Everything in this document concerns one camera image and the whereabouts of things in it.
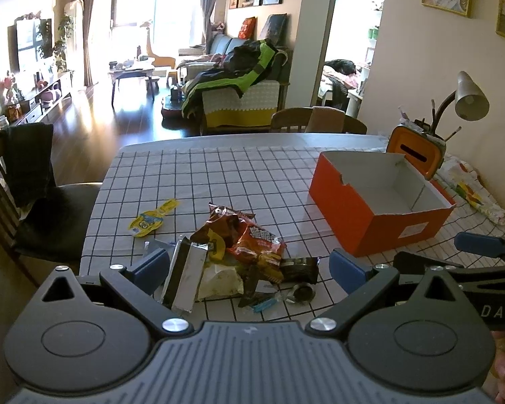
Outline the silver black snack packet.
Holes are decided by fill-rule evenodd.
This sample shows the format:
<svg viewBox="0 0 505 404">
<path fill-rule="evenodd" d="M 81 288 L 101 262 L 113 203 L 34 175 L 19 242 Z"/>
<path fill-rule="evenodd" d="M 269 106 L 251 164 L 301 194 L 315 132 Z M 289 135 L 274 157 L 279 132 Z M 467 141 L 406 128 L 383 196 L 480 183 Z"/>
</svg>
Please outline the silver black snack packet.
<svg viewBox="0 0 505 404">
<path fill-rule="evenodd" d="M 192 243 L 186 236 L 178 239 L 163 284 L 162 305 L 179 314 L 192 312 L 207 254 L 205 244 Z"/>
</svg>

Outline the round chocolate jelly cup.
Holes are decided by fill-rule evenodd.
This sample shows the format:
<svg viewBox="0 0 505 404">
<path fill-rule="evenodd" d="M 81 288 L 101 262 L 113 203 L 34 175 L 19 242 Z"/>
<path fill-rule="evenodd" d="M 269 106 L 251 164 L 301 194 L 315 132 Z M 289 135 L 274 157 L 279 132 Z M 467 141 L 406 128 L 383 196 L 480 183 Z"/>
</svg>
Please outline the round chocolate jelly cup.
<svg viewBox="0 0 505 404">
<path fill-rule="evenodd" d="M 310 303 L 315 297 L 314 285 L 310 283 L 296 284 L 286 296 L 286 302 L 289 304 Z"/>
</svg>

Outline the black sesame snack packet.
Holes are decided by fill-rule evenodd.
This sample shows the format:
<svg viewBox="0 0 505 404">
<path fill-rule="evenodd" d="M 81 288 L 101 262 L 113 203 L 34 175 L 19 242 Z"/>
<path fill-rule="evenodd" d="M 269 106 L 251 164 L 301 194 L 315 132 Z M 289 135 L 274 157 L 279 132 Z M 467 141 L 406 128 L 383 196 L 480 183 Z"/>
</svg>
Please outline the black sesame snack packet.
<svg viewBox="0 0 505 404">
<path fill-rule="evenodd" d="M 317 257 L 283 259 L 280 270 L 284 283 L 316 284 L 319 276 L 319 259 Z"/>
</svg>

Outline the yellow minion jelly cup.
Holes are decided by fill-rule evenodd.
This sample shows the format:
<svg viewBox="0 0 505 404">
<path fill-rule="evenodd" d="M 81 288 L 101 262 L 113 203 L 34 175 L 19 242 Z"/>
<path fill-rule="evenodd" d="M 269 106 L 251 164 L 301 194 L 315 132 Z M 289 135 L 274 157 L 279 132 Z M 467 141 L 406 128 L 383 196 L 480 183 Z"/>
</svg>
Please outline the yellow minion jelly cup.
<svg viewBox="0 0 505 404">
<path fill-rule="evenodd" d="M 154 210 L 141 212 L 127 227 L 128 232 L 136 238 L 145 237 L 164 224 L 165 217 L 179 206 L 179 201 L 170 199 Z"/>
</svg>

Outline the small clear candy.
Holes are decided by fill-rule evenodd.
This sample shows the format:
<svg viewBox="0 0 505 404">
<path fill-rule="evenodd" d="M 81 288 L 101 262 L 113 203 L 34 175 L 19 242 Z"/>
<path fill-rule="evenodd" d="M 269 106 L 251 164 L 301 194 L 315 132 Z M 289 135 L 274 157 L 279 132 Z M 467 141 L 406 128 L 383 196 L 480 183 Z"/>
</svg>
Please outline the small clear candy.
<svg viewBox="0 0 505 404">
<path fill-rule="evenodd" d="M 260 302 L 259 304 L 256 304 L 252 307 L 252 311 L 254 311 L 255 314 L 259 314 L 273 306 L 275 306 L 278 303 L 278 299 L 276 297 L 271 297 L 268 299 L 265 299 L 263 302 Z"/>
</svg>

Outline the red lion snack bag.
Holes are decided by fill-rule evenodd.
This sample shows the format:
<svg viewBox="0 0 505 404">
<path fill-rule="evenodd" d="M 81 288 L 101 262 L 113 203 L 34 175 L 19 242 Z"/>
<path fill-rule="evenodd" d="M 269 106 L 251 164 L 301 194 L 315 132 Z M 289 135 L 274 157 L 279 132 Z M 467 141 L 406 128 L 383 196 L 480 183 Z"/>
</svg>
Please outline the red lion snack bag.
<svg viewBox="0 0 505 404">
<path fill-rule="evenodd" d="M 240 263 L 255 267 L 268 281 L 282 283 L 281 262 L 285 250 L 285 242 L 275 234 L 254 223 L 242 222 L 227 252 Z"/>
</svg>

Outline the brown oreo snack bag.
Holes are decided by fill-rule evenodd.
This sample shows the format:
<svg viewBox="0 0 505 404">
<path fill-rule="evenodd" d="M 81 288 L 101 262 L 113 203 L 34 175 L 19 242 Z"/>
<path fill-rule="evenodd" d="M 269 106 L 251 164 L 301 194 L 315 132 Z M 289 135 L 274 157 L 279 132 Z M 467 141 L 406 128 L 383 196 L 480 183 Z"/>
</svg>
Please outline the brown oreo snack bag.
<svg viewBox="0 0 505 404">
<path fill-rule="evenodd" d="M 236 211 L 210 203 L 210 217 L 191 235 L 191 242 L 206 244 L 210 260 L 221 261 L 227 250 L 235 246 L 246 224 L 252 222 L 254 216 L 251 212 Z"/>
</svg>

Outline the white milk biscuit packet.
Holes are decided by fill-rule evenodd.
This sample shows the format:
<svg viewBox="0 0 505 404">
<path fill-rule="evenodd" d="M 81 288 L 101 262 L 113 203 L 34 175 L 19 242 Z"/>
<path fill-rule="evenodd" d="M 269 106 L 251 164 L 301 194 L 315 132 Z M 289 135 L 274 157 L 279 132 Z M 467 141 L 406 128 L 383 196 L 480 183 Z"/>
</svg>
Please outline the white milk biscuit packet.
<svg viewBox="0 0 505 404">
<path fill-rule="evenodd" d="M 197 290 L 197 300 L 243 294 L 243 280 L 235 266 L 208 262 Z"/>
</svg>

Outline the colourful printed cloth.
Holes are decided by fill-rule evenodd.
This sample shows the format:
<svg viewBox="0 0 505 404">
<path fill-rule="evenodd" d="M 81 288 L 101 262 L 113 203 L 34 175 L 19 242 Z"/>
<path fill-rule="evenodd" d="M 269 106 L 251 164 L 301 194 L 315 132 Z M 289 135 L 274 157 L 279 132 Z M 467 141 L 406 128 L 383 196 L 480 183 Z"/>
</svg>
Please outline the colourful printed cloth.
<svg viewBox="0 0 505 404">
<path fill-rule="evenodd" d="M 505 209 L 482 184 L 480 174 L 472 165 L 446 154 L 436 174 L 476 211 L 505 228 Z"/>
</svg>

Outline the orange cardboard box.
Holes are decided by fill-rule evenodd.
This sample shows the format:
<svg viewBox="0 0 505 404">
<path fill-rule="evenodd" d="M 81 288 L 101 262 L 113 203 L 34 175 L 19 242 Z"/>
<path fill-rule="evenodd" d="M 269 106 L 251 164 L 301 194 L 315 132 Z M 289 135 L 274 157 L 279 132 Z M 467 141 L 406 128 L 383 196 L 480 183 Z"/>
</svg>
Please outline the orange cardboard box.
<svg viewBox="0 0 505 404">
<path fill-rule="evenodd" d="M 389 152 L 321 152 L 309 194 L 355 257 L 431 239 L 455 208 L 437 181 Z"/>
</svg>

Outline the grid pattern tablecloth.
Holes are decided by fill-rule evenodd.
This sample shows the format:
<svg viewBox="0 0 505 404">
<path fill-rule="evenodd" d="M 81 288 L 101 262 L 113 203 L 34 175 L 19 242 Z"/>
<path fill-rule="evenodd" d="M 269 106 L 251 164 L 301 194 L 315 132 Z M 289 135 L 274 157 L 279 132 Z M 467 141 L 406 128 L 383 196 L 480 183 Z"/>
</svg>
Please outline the grid pattern tablecloth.
<svg viewBox="0 0 505 404">
<path fill-rule="evenodd" d="M 320 316 L 346 296 L 329 271 L 329 256 L 342 248 L 326 219 L 309 194 L 315 166 L 321 152 L 387 152 L 370 136 L 346 134 L 252 134 L 199 137 L 137 144 L 121 149 L 113 159 L 96 198 L 80 272 L 97 275 L 111 265 L 131 267 L 145 251 L 145 242 L 133 237 L 128 225 L 141 212 L 154 210 L 170 199 L 179 206 L 164 219 L 154 236 L 165 243 L 191 240 L 210 217 L 210 203 L 236 211 L 251 212 L 252 222 L 281 238 L 286 244 L 283 259 L 317 257 L 319 280 L 310 303 L 289 304 L 288 283 L 273 287 L 270 297 L 278 303 L 255 314 L 251 307 L 239 307 L 241 295 L 198 301 L 188 321 L 277 321 L 307 322 Z M 458 251 L 456 234 L 468 232 L 505 236 L 505 228 L 476 211 L 443 180 L 435 180 L 455 203 L 451 215 L 431 239 L 398 249 L 357 257 L 366 265 L 389 264 L 398 252 L 446 260 L 465 268 L 500 265 L 499 259 Z M 221 261 L 235 266 L 243 280 L 240 262 L 226 252 Z"/>
</svg>

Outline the grey desk lamp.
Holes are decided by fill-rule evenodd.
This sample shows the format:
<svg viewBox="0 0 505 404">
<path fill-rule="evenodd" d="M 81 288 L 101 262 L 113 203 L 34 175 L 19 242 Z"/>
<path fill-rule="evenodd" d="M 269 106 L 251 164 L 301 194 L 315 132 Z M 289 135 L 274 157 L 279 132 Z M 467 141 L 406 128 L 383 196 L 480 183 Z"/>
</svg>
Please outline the grey desk lamp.
<svg viewBox="0 0 505 404">
<path fill-rule="evenodd" d="M 436 135 L 443 113 L 454 104 L 456 115 L 464 121 L 482 120 L 490 110 L 490 102 L 466 71 L 457 76 L 457 87 L 436 109 L 432 121 L 431 133 Z"/>
</svg>

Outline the wooden chair far side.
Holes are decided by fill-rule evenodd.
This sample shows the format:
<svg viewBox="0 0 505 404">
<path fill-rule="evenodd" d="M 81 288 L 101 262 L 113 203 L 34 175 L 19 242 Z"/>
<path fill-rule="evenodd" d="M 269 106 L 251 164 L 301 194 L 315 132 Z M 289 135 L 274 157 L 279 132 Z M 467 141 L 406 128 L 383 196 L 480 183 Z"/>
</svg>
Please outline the wooden chair far side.
<svg viewBox="0 0 505 404">
<path fill-rule="evenodd" d="M 286 108 L 273 114 L 270 132 L 349 133 L 365 135 L 367 126 L 341 109 L 314 106 Z"/>
</svg>

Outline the sofa with green jacket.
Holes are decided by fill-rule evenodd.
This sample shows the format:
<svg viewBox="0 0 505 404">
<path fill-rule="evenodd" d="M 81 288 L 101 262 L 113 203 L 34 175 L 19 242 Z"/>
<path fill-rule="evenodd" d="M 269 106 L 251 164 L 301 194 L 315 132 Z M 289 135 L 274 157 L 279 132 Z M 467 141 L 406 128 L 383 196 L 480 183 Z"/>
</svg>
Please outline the sofa with green jacket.
<svg viewBox="0 0 505 404">
<path fill-rule="evenodd" d="M 279 106 L 290 54 L 272 41 L 244 40 L 186 82 L 181 116 L 205 130 L 267 128 Z"/>
</svg>

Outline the wall television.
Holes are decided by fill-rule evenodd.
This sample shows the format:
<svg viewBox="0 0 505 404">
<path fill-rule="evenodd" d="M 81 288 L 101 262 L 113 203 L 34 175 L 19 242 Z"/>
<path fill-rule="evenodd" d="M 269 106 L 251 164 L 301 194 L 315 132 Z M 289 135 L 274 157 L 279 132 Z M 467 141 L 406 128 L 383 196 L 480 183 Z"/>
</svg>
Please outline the wall television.
<svg viewBox="0 0 505 404">
<path fill-rule="evenodd" d="M 17 20 L 8 27 L 10 70 L 32 71 L 44 59 L 53 56 L 53 21 L 51 18 Z"/>
</svg>

